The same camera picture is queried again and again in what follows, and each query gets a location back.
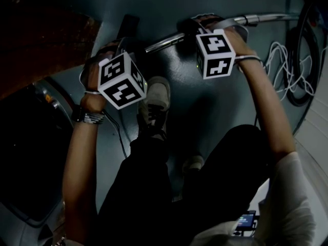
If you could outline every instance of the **device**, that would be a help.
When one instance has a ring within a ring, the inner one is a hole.
[[[236,228],[237,231],[252,231],[254,230],[254,219],[256,211],[247,211],[239,218],[239,223]]]
[[[99,62],[98,91],[122,109],[146,97],[147,82],[127,52]]]
[[[223,29],[196,35],[196,54],[203,79],[230,76],[236,53]]]

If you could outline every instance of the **shoe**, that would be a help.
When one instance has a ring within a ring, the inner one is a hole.
[[[154,76],[148,83],[147,97],[139,102],[139,135],[166,140],[166,120],[170,108],[170,84],[164,77]]]
[[[189,157],[182,166],[182,172],[183,175],[185,176],[188,171],[200,171],[200,169],[204,166],[204,159],[200,155],[195,155],[192,157]]]

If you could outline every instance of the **watch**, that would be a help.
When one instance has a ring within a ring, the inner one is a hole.
[[[102,124],[104,122],[104,114],[92,113],[79,105],[75,105],[72,113],[72,120],[90,124]]]

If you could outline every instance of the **handlebar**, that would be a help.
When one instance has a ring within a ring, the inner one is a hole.
[[[298,14],[248,14],[231,18],[240,25],[255,26],[258,23],[274,22],[274,21],[292,21],[298,20]],[[164,48],[170,47],[183,41],[185,37],[184,33],[175,33],[172,36],[165,38],[153,45],[145,48],[147,54],[154,53]]]

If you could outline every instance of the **black pants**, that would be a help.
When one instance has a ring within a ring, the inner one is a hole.
[[[267,177],[265,137],[250,125],[231,129],[203,168],[184,179],[183,200],[171,203],[165,143],[138,138],[120,166],[97,222],[99,244],[188,245],[221,222],[237,220]]]

